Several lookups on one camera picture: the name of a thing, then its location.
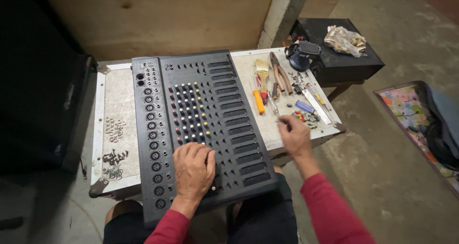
pliers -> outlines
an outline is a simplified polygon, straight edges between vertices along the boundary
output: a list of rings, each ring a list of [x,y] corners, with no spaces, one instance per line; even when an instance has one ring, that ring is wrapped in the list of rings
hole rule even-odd
[[[284,92],[285,88],[286,88],[288,94],[292,95],[293,94],[293,90],[292,90],[291,85],[290,85],[290,80],[289,80],[287,74],[285,73],[284,69],[280,66],[279,60],[277,59],[277,57],[274,54],[274,52],[269,53],[269,59],[271,60],[271,65],[273,66],[273,70],[274,70],[274,78],[276,79],[276,82],[278,84],[278,87],[279,87],[280,91]],[[285,88],[282,85],[282,83],[280,82],[279,73],[282,76],[282,78],[284,79]]]

paintbrush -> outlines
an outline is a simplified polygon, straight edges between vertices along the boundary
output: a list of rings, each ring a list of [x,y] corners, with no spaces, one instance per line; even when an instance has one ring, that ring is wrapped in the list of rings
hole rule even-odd
[[[260,95],[263,100],[266,99],[268,91],[266,89],[266,78],[269,76],[269,62],[261,59],[255,60],[255,67],[257,68],[257,75],[261,81]]]

hand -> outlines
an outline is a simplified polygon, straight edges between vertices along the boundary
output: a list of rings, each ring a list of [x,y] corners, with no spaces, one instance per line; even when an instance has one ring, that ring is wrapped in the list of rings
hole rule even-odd
[[[191,142],[177,148],[173,158],[177,196],[171,209],[191,219],[215,177],[215,151]]]
[[[293,115],[280,116],[277,126],[284,147],[295,160],[303,178],[306,180],[319,173],[312,153],[309,127]]]

metal ruler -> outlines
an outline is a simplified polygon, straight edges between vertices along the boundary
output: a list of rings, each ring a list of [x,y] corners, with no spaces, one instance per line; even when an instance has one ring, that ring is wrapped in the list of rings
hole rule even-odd
[[[313,108],[315,110],[317,110],[317,114],[320,116],[322,121],[324,121],[325,124],[331,124],[331,120],[328,118],[327,114],[325,113],[324,109],[322,108],[322,105],[320,105],[317,102],[317,100],[314,98],[314,96],[311,95],[311,93],[307,89],[304,89],[302,92],[303,92],[303,95],[306,97],[307,101],[309,101],[309,103],[311,103],[311,106],[313,106]]]

colorful mat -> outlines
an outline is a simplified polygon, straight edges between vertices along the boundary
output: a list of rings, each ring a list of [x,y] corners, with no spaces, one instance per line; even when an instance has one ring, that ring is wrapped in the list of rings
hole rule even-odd
[[[420,100],[424,95],[422,82],[408,84],[375,91],[376,96],[385,105],[392,118],[410,138],[413,144],[421,151],[428,163],[448,183],[456,197],[459,198],[459,172],[443,167],[427,147],[427,140],[422,131],[429,126],[430,112],[425,103]]]

